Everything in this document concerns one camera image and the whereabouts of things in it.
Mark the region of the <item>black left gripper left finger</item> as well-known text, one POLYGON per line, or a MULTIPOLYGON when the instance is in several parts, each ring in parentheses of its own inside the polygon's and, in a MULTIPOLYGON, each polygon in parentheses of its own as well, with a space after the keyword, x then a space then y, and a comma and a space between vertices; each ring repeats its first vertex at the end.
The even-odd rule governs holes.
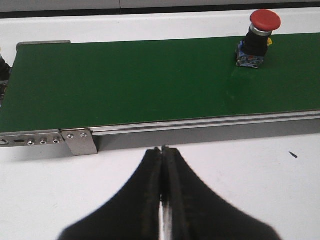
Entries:
POLYGON ((161 151, 147 150, 122 189, 95 212, 67 227, 59 239, 159 239, 161 170, 161 151))

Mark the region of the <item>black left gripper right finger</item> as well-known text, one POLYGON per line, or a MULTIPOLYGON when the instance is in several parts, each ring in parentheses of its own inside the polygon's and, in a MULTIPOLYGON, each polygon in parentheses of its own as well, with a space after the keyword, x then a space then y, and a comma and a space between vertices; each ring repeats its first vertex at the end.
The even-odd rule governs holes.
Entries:
POLYGON ((162 148, 163 230, 166 240, 278 240, 269 225, 212 191, 178 149, 162 148))

